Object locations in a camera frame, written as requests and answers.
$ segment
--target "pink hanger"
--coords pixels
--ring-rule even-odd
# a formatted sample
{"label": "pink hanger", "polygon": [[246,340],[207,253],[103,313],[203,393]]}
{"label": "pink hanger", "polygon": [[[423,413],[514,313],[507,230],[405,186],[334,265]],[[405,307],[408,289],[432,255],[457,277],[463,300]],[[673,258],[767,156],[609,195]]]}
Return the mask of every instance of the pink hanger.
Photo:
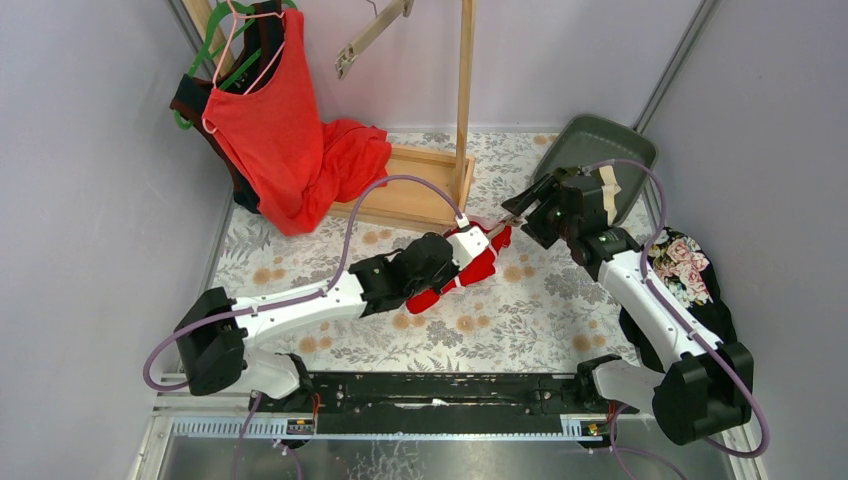
{"label": "pink hanger", "polygon": [[[236,22],[236,20],[249,20],[251,18],[264,18],[264,17],[277,17],[277,18],[282,19],[283,14],[285,13],[285,12],[280,12],[280,13],[271,12],[271,13],[261,13],[259,15],[242,15],[242,14],[240,14],[236,11],[235,7],[233,6],[232,0],[226,0],[226,2],[227,2],[227,5],[230,7],[230,13],[232,13],[232,15],[233,15],[233,26],[230,29],[230,35],[227,37],[227,43],[224,44],[224,51],[221,52],[221,58],[218,60],[218,65],[215,67],[215,74],[212,75],[212,87],[213,88],[218,87],[218,75],[220,75],[220,73],[221,73],[221,66],[224,64],[224,57],[227,55],[227,52],[230,51],[230,44],[232,43],[233,37],[236,34],[236,27],[238,25],[238,22]],[[285,42],[283,42],[283,44],[280,45],[280,48],[277,49],[277,52],[271,58],[271,61],[268,62],[268,65],[265,67],[265,70],[262,70],[262,73],[260,73],[259,76],[256,77],[256,80],[254,80],[253,83],[250,84],[249,87],[247,87],[247,90],[244,91],[244,95],[247,95],[248,93],[250,93],[250,91],[253,90],[253,87],[255,87],[257,83],[259,83],[259,80],[261,80],[262,77],[264,77],[265,74],[268,73],[268,70],[271,69],[271,66],[274,65],[274,62],[276,62],[277,58],[279,58],[280,53],[283,52],[283,46],[284,45],[285,45]],[[203,118],[201,123],[203,124],[204,130],[206,130],[210,134],[215,133],[218,130],[217,128],[210,130],[209,126],[206,124],[206,118]]]}

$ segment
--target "gray tray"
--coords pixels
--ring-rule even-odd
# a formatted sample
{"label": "gray tray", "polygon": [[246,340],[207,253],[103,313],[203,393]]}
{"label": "gray tray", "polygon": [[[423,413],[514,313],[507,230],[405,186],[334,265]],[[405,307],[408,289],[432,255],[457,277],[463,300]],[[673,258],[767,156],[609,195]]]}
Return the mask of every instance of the gray tray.
{"label": "gray tray", "polygon": [[[586,166],[610,158],[628,158],[653,168],[657,147],[624,125],[595,115],[578,115],[571,119],[542,157],[533,178],[537,181],[560,167]],[[616,165],[613,169],[621,186],[621,192],[615,196],[618,215],[614,223],[620,225],[639,198],[647,175],[624,165]]]}

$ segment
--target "gray wall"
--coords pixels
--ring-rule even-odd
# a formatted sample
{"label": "gray wall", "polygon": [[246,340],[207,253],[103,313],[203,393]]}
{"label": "gray wall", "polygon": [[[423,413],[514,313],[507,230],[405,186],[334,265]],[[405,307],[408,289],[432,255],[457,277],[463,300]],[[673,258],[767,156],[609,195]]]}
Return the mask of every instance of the gray wall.
{"label": "gray wall", "polygon": [[[385,7],[389,0],[376,0]],[[374,18],[365,0],[303,0],[306,52],[324,118],[414,131],[456,128],[460,0],[419,0],[344,80],[339,50]],[[558,131],[580,113],[632,124],[698,0],[477,2],[470,124]]]}
{"label": "gray wall", "polygon": [[166,110],[192,55],[164,2],[3,2],[0,45],[0,476],[124,478],[228,176]]}
{"label": "gray wall", "polygon": [[754,353],[778,479],[848,470],[846,23],[844,0],[725,0],[648,131]]}

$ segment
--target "red garment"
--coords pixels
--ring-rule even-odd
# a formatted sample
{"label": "red garment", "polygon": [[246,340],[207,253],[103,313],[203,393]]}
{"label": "red garment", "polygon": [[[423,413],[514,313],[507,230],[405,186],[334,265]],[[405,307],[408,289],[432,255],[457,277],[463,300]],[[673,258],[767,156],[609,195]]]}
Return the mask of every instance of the red garment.
{"label": "red garment", "polygon": [[[480,222],[472,221],[472,225],[480,227],[481,230],[488,233],[498,224],[483,226]],[[456,233],[457,229],[453,229],[445,233],[446,237]],[[459,275],[451,280],[442,288],[442,293],[437,294],[433,290],[425,290],[424,292],[415,295],[406,301],[406,308],[410,313],[418,314],[432,307],[439,301],[441,295],[448,293],[455,287],[464,287],[477,283],[495,274],[495,260],[498,259],[498,252],[502,248],[508,247],[512,238],[512,227],[506,226],[503,231],[489,241],[489,248],[480,256],[475,258],[465,267],[465,270],[459,272]]]}
{"label": "red garment", "polygon": [[285,235],[311,232],[336,200],[386,175],[386,132],[350,119],[322,124],[303,49],[303,13],[288,9],[280,63],[247,95],[213,89],[203,118]]}

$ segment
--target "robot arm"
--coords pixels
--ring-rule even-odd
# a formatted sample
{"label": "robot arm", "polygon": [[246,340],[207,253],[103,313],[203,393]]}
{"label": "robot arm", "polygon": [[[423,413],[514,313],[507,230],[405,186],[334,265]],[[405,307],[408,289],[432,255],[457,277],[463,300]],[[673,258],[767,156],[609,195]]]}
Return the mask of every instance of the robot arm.
{"label": "robot arm", "polygon": [[[267,341],[309,324],[353,320],[400,308],[425,289],[439,290],[488,248],[479,227],[467,225],[450,237],[428,233],[406,249],[377,255],[350,266],[338,280],[281,293],[227,298],[223,288],[203,293],[175,330],[225,311],[249,309],[200,327],[179,338],[177,347],[192,395],[209,395],[233,387],[258,390],[293,405],[311,390],[303,363],[294,355],[277,355],[261,347]],[[316,292],[309,301],[288,302]]]}
{"label": "robot arm", "polygon": [[[617,400],[651,413],[679,445],[747,423],[751,406],[741,392],[648,289],[640,268],[641,247],[627,231],[609,225],[608,193],[600,178],[558,169],[502,205],[521,216],[539,202],[522,231],[546,249],[564,239],[575,262],[630,313],[662,362],[664,372],[613,355],[581,363],[582,397],[588,402]],[[748,350],[739,343],[724,344],[677,302],[650,267],[647,275],[750,390],[753,358]]]}

